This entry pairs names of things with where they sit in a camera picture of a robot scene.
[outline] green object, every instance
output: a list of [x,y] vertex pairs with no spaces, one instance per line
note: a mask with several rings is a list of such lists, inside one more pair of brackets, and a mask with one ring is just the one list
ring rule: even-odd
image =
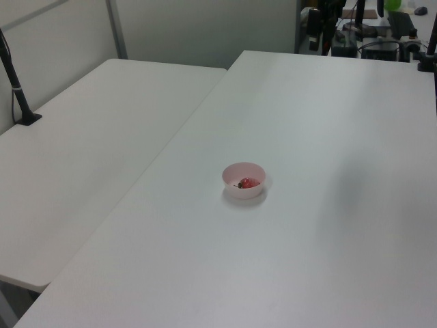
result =
[[385,10],[398,10],[401,7],[402,0],[384,0]]

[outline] black pole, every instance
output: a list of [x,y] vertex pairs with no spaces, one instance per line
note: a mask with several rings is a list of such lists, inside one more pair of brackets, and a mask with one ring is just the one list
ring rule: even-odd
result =
[[434,54],[437,46],[437,14],[434,19],[431,37],[429,38],[428,50],[420,53],[421,62],[417,64],[417,70],[421,72],[435,72],[436,55]]
[[0,29],[0,57],[1,57],[1,61],[3,62],[3,66],[5,66],[6,74],[8,74],[8,78],[11,83],[12,90],[14,91],[15,97],[21,108],[22,117],[21,120],[17,121],[17,124],[31,125],[32,123],[38,121],[42,116],[40,114],[32,113],[32,111],[29,108],[29,105],[27,104],[25,93],[23,92],[23,89],[21,89],[20,81],[16,76],[14,65],[12,65],[12,57],[6,43],[5,36],[3,35],[1,29]]
[[355,14],[355,26],[360,27],[363,24],[364,8],[366,6],[366,0],[358,0],[356,4]]

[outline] electronic device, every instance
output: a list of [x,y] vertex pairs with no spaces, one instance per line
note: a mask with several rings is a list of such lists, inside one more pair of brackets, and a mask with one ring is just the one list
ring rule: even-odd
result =
[[[353,31],[360,40],[363,38],[376,38],[378,31],[375,27],[363,24],[364,7],[366,1],[358,0],[356,2],[356,16],[354,22],[343,25],[344,31]],[[377,11],[380,17],[384,17],[384,0],[377,0]]]
[[417,30],[411,29],[408,36],[402,36],[399,41],[404,45],[404,49],[409,53],[417,53],[421,49],[422,41],[417,38]]
[[355,33],[343,33],[343,39],[334,39],[331,46],[333,57],[356,58],[357,46]]
[[409,14],[405,12],[389,12],[389,22],[391,26],[391,36],[400,39],[402,36],[409,36],[414,29]]
[[419,7],[414,11],[414,15],[417,16],[423,16],[426,15],[428,13],[428,8],[426,7]]
[[385,42],[377,38],[364,38],[361,47],[361,58],[373,60],[397,61],[399,45],[395,42]]
[[335,31],[335,39],[339,43],[346,43],[346,37],[341,31]]
[[309,50],[319,49],[320,36],[323,35],[322,55],[328,55],[337,29],[336,24],[345,4],[346,0],[319,0],[317,9],[309,10],[307,22]]

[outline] computer mouse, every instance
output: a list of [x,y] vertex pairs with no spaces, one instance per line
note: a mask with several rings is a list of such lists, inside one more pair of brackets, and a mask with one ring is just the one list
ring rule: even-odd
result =
[[428,8],[426,7],[419,7],[414,11],[414,15],[417,16],[423,16],[426,15],[428,13]]

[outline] white panel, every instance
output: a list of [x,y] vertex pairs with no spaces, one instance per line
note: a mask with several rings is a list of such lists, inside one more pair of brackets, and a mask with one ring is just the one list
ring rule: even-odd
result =
[[118,0],[129,59],[228,69],[243,50],[294,52],[296,0]]
[[[104,1],[67,1],[5,32],[32,111],[117,52]],[[0,133],[12,125],[10,83],[0,67]]]

